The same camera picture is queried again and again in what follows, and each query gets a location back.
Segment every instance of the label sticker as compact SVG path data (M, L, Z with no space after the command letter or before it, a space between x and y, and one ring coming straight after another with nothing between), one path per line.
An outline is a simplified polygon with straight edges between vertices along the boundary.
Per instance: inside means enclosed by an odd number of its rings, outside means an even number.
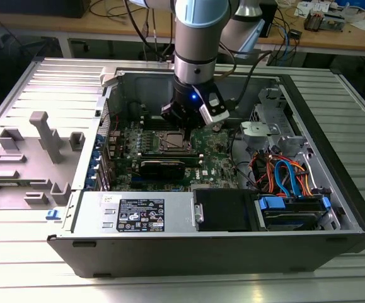
M101 198L102 203L118 203L122 196L120 194L103 194Z
M165 227L164 199L121 199L119 202L119 232L163 232Z

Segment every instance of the gray plastic bracket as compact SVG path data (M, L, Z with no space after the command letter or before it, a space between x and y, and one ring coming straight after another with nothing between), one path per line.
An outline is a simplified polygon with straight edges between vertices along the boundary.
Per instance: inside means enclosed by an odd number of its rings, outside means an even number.
M56 142L57 147L60 149L63 145L63 141L62 141L61 137L59 137L59 133L57 132L56 129L51 129L51 131L52 131L52 137L54 137L54 141ZM38 140L39 140L39 143L41 144L42 149L46 150L45 145L43 145L42 139L38 139Z
M51 189L52 182L49 179L46 179L42 182L30 182L30 185L33 189Z
M0 164L4 163L25 163L26 157L24 154L20 153L18 155L0 155Z
M85 141L86 137L84 137L84 133L71 133L69 138L71 150L74 152L81 152Z
M24 138L16 128L4 128L0 134L1 147L7 153L18 152L18 146L15 141L23 141Z
M45 193L25 193L24 200L28 204L48 204L49 200Z
M50 191L50 195L58 205L67 205L67 202L69 201L70 198L70 194L71 194L71 186L69 183L66 183L63 192L61 191L57 183L53 185L52 190Z
M41 137L41 141L48 152L48 155L52 163L60 163L62 155L59 151L57 141L52 135L52 131L49 129L48 113L46 112L33 112L30 118L30 123L36 127Z

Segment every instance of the wooden workbench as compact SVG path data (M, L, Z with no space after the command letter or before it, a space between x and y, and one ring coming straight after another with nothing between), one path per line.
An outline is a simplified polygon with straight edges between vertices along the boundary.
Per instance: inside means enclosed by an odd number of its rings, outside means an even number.
M120 6L122 1L113 0L112 3L114 6ZM104 5L102 3L96 5L94 11L104 15ZM123 13L124 11L124 8L119 8L113 13ZM294 17L294 11L295 9L289 9L286 12L285 9L282 9L284 19L291 25L291 28L303 33L298 51L365 56L365 31L346 24L343 32L309 32L304 30L304 18ZM139 26L144 23L145 15L143 9L134 13L134 18ZM127 17L124 18L124 24L95 16L90 12L87 12L81 19L0 14L0 20L18 35L58 38L65 57L72 56L68 39L140 41ZM156 23L159 42L167 42L170 38L170 14L157 11ZM276 27L272 28L268 38L260 38L258 41L258 46L266 49L276 49L281 44L282 37Z

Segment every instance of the electronic equipment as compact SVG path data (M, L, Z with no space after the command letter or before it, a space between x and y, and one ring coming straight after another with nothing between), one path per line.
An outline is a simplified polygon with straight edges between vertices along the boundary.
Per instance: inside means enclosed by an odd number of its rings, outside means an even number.
M304 21L304 29L312 32L331 30L341 32L345 27L345 19L337 13L324 13L311 10Z
M132 2L175 11L175 64L103 68L85 137L39 111L40 138L4 128L0 205L68 201L47 242L82 277L313 271L365 249L365 201L287 71L214 75L220 41L252 50L258 0Z
M81 18L91 0L0 0L0 13Z
M365 202L290 78L257 75L241 118L184 145L158 116L173 70L113 74L95 109L102 137L86 138L63 228L47 240L77 275L312 271L365 248ZM244 82L220 87L235 95Z

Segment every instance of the silver cylinder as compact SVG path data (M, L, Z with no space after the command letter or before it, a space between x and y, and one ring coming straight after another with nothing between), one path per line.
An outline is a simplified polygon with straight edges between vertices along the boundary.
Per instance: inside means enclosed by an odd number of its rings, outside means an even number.
M175 56L174 73L180 81L195 85L211 80L215 66L216 60L207 64L192 64Z
M262 16L262 10L259 7L260 0L240 0L240 5L235 13L241 17L258 17Z

